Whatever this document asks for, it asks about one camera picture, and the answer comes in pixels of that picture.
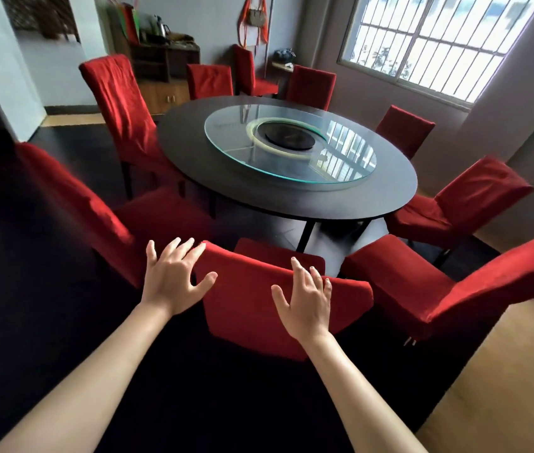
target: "red chair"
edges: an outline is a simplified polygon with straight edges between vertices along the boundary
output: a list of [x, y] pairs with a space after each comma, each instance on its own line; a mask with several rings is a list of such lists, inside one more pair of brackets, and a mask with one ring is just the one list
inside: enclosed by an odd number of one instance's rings
[[117, 54], [89, 60], [80, 64], [79, 69], [116, 144], [129, 199], [133, 198], [131, 165], [176, 181], [179, 194], [185, 196], [185, 177], [160, 149], [156, 124], [126, 56]]
[[231, 68], [225, 65], [187, 66], [190, 98], [230, 97], [233, 95]]
[[[206, 251], [195, 264], [199, 280], [212, 272], [218, 280], [204, 296], [210, 332], [222, 339], [266, 355], [302, 361], [301, 345], [281, 324], [271, 286], [278, 284], [287, 299], [292, 292], [293, 272], [226, 251], [206, 243]], [[330, 278], [332, 299], [330, 331], [338, 333], [358, 320], [373, 305], [369, 284]]]
[[295, 257], [303, 267], [308, 268], [313, 266], [317, 269], [317, 272], [322, 275], [325, 274], [325, 260], [323, 257], [255, 242], [249, 238], [240, 238], [233, 252], [283, 269], [289, 269], [290, 259]]
[[386, 235], [348, 256], [341, 274], [368, 281], [376, 304], [410, 337], [427, 339], [534, 298], [534, 240], [455, 283], [397, 237]]
[[335, 83], [335, 73], [294, 65], [286, 100], [327, 111]]
[[[506, 164], [484, 157], [434, 199], [415, 195], [384, 219], [393, 235], [452, 249], [533, 190]], [[435, 265], [442, 264], [448, 255], [442, 254]]]
[[90, 246], [136, 288], [143, 286], [149, 240], [161, 252], [176, 237], [210, 238], [210, 217], [167, 188], [112, 211], [42, 149], [21, 143], [16, 151], [42, 188], [74, 217]]
[[376, 127], [376, 133], [390, 141], [407, 159], [412, 159], [435, 123], [391, 106]]
[[233, 49], [235, 53], [235, 79], [238, 90], [253, 97], [275, 95], [279, 92], [278, 84], [256, 77], [252, 52], [239, 45], [234, 45]]

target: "dark floor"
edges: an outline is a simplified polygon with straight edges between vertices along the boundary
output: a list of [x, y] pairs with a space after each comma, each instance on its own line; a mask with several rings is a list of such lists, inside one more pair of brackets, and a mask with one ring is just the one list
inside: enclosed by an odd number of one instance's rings
[[[107, 203], [125, 201], [105, 126], [39, 129], [49, 151]], [[138, 193], [147, 179], [138, 174]], [[193, 187], [191, 199], [206, 206]], [[216, 243], [241, 236], [294, 248], [302, 223], [220, 200]], [[315, 231], [307, 251], [338, 273], [353, 242]], [[416, 245], [429, 259], [437, 249]], [[496, 256], [467, 241], [444, 265], [460, 280]], [[114, 272], [98, 276], [76, 228], [29, 179], [0, 135], [0, 438], [102, 342], [140, 293]], [[491, 329], [478, 324], [403, 347], [405, 336], [377, 309], [338, 339], [399, 416], [416, 431]], [[351, 451], [310, 363], [256, 355], [213, 338], [202, 304], [172, 320], [124, 395], [99, 451]]]

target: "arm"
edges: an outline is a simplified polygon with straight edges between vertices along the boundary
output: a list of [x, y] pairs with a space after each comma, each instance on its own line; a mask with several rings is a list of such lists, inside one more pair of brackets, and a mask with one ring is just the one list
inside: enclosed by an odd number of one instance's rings
[[328, 390], [356, 452], [424, 453], [426, 449], [363, 374], [346, 357], [328, 331], [332, 285], [314, 267], [310, 273], [292, 258], [294, 286], [290, 304], [272, 286], [281, 322], [298, 340]]
[[173, 315], [212, 287], [212, 272], [196, 287], [191, 270], [206, 246], [173, 240], [157, 258], [147, 245], [141, 302], [97, 350], [60, 382], [2, 441], [0, 452], [92, 452], [102, 438], [137, 366]]

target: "chair back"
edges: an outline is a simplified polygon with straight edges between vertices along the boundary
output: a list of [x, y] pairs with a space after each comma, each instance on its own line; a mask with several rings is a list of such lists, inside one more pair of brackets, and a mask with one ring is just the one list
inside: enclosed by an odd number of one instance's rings
[[135, 156], [161, 156], [156, 124], [125, 55], [107, 55], [81, 63], [80, 73], [91, 89], [120, 160], [135, 163]]
[[225, 65], [187, 65], [190, 98], [230, 97], [233, 95], [231, 68]]
[[335, 73], [294, 65], [286, 100], [327, 111], [335, 83]]
[[[281, 324], [271, 297], [278, 284], [288, 301], [293, 272], [226, 251], [206, 242], [206, 251], [195, 264], [198, 280], [210, 272], [218, 279], [204, 296], [210, 332], [244, 348], [267, 355], [302, 361], [307, 358], [301, 345]], [[374, 304], [369, 283], [330, 278], [332, 299], [330, 331], [337, 333], [359, 319]]]
[[484, 157], [435, 196], [445, 217], [465, 235], [472, 235], [534, 187], [503, 162]]
[[376, 127], [376, 133], [411, 160], [435, 125], [392, 105]]
[[432, 326], [462, 324], [534, 298], [534, 240], [493, 259], [457, 283], [429, 314]]
[[241, 90], [250, 95], [256, 82], [254, 56], [252, 52], [240, 45], [234, 45], [233, 50], [235, 54], [235, 80]]
[[74, 218], [90, 246], [139, 288], [145, 268], [143, 251], [105, 202], [42, 149], [30, 143], [16, 144], [15, 149], [42, 188]]

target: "hand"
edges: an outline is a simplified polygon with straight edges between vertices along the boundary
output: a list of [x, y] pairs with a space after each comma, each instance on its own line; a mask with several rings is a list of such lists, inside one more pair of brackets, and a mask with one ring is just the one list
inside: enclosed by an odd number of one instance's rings
[[330, 298], [332, 284], [328, 278], [325, 286], [315, 267], [307, 272], [298, 260], [292, 258], [294, 285], [290, 304], [284, 292], [276, 284], [271, 286], [271, 295], [275, 302], [279, 319], [286, 331], [306, 347], [314, 339], [328, 335], [330, 324]]
[[180, 241], [180, 238], [175, 238], [170, 242], [159, 259], [153, 240], [146, 248], [146, 280], [140, 305], [164, 310], [167, 320], [198, 303], [217, 279], [217, 274], [210, 272], [197, 286], [191, 285], [191, 270], [206, 245], [202, 243], [190, 251], [193, 238], [178, 246]]

